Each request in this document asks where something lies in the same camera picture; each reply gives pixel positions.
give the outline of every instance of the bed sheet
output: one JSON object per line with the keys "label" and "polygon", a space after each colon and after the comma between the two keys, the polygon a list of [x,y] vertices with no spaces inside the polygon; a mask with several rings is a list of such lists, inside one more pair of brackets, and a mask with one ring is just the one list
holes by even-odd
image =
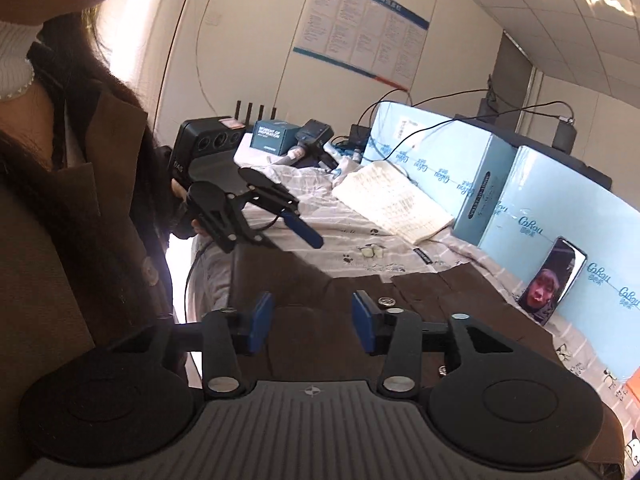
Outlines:
{"label": "bed sheet", "polygon": [[[378,274],[384,282],[389,282],[392,276],[398,274],[443,272],[457,265],[471,263],[511,306],[521,310],[516,298],[524,291],[526,284],[496,264],[478,247],[454,237],[450,228],[418,246],[412,246],[380,229],[333,197],[332,181],[323,171],[315,168],[298,170],[287,166],[259,169],[270,179],[284,184],[300,200],[302,218],[324,237],[324,246],[322,250],[309,247],[286,228],[282,220],[267,231],[269,238],[282,250],[296,253],[329,276],[338,278]],[[273,220],[269,213],[252,205],[245,208],[244,214],[252,226],[265,225]],[[201,237],[194,240],[192,258],[205,243],[206,240]],[[365,258],[362,255],[361,248],[371,244],[383,248],[381,258]],[[415,253],[416,248],[421,249],[432,263],[425,263]],[[232,257],[215,246],[202,256],[190,282],[188,320],[199,320],[209,310],[226,306],[231,264]],[[609,374],[582,333],[559,314],[552,316],[545,329],[552,334],[556,353],[564,366],[600,394],[603,402],[618,416],[625,441],[631,443],[634,430],[640,424],[638,400],[624,384]],[[631,478],[639,470],[640,467],[627,456],[625,478]]]}

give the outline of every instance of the phone screen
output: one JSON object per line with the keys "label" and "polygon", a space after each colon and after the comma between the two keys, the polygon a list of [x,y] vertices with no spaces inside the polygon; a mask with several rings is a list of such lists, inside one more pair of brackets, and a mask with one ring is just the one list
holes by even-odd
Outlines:
{"label": "phone screen", "polygon": [[587,261],[587,254],[560,237],[518,304],[540,325],[546,324]]}

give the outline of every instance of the blue box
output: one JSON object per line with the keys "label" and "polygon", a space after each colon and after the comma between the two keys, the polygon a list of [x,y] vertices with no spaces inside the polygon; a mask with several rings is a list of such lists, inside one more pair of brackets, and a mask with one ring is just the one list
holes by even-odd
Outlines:
{"label": "blue box", "polygon": [[558,237],[587,262],[556,312],[626,381],[640,366],[640,213],[579,173],[521,147],[480,248],[523,282]]}
{"label": "blue box", "polygon": [[274,155],[285,155],[293,148],[300,126],[286,121],[258,121],[254,126],[251,147]]}
{"label": "blue box", "polygon": [[[363,163],[385,158],[412,132],[447,120],[418,108],[382,103]],[[389,162],[456,219],[454,235],[477,245],[515,155],[516,148],[490,132],[455,121],[409,137]]]}

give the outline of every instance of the bulletin board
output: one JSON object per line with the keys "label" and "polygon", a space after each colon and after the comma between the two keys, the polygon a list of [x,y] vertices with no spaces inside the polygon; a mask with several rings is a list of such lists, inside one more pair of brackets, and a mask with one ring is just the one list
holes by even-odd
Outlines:
{"label": "bulletin board", "polygon": [[394,0],[307,0],[293,51],[408,90],[428,30]]}

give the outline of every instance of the coat button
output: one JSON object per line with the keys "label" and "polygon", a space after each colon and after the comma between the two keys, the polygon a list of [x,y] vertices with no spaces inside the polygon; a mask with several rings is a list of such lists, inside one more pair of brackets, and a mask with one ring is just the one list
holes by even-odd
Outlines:
{"label": "coat button", "polygon": [[160,279],[158,270],[154,266],[153,260],[150,256],[147,256],[142,262],[142,277],[149,286],[155,286]]}

